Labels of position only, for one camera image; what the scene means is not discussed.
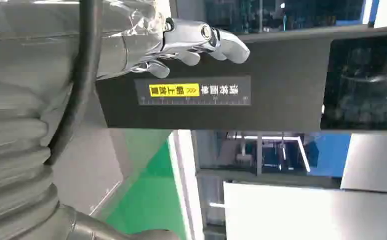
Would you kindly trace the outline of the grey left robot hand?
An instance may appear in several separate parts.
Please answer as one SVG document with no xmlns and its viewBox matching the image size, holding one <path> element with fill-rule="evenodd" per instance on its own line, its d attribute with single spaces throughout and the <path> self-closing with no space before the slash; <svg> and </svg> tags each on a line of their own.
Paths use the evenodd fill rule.
<svg viewBox="0 0 387 240">
<path fill-rule="evenodd" d="M 164 17 L 152 0 L 0 0 L 0 240 L 176 240 L 124 234 L 62 204 L 53 164 L 97 80 L 169 75 L 207 53 L 244 63 L 248 47 L 203 21 Z"/>
</svg>

